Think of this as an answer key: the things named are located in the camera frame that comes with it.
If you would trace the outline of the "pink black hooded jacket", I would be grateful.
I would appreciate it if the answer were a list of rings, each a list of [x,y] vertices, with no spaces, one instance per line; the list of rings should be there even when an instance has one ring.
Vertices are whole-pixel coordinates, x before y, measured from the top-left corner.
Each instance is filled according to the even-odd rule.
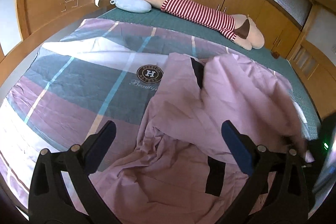
[[[123,223],[214,223],[247,176],[221,135],[224,121],[273,152],[306,145],[284,77],[246,56],[169,55],[135,150],[93,175]]]

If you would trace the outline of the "wooden headboard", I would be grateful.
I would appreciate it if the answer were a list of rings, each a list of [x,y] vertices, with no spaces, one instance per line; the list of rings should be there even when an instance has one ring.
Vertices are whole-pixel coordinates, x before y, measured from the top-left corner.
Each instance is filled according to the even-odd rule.
[[[335,14],[314,5],[287,59],[319,117],[335,112]]]

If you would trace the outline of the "large beige plush toy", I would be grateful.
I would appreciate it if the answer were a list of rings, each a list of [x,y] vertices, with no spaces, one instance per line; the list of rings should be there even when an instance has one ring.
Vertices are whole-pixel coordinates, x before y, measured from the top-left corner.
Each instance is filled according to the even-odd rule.
[[[264,46],[263,34],[248,15],[228,15],[193,0],[143,1],[173,16],[216,30],[245,50],[258,50]]]

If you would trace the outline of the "pink plaid quilt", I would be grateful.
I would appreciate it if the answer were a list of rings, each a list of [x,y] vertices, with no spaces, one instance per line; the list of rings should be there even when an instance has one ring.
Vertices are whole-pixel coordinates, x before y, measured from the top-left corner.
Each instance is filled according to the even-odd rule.
[[[15,200],[29,208],[43,149],[68,151],[107,121],[115,123],[116,137],[91,182],[132,153],[172,53],[196,60],[243,55],[192,35],[108,19],[86,19],[60,42],[44,43],[1,107],[1,174]]]

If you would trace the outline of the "green bed mat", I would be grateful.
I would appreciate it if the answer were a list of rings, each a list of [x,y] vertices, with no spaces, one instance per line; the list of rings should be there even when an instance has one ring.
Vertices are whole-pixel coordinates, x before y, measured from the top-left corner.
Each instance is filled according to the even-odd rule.
[[[177,18],[165,12],[161,12],[158,9],[153,9],[151,12],[145,14],[136,14],[113,8],[99,17],[101,19],[160,27],[193,35],[197,38],[202,38],[236,50],[259,64],[282,74],[289,80],[293,88],[294,100],[299,104],[307,120],[307,132],[305,136],[308,139],[316,139],[318,137],[320,118],[315,110],[314,103],[311,101],[310,95],[307,93],[306,88],[291,67],[289,61],[282,57],[274,59],[270,50],[264,47],[260,50],[244,50],[214,30]]]

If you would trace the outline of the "light blue pillow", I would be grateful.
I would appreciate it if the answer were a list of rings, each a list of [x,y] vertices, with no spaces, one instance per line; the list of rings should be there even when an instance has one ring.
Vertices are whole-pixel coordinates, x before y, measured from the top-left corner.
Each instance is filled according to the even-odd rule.
[[[111,0],[111,5],[115,5],[118,9],[133,13],[147,13],[151,11],[151,4],[144,0]]]

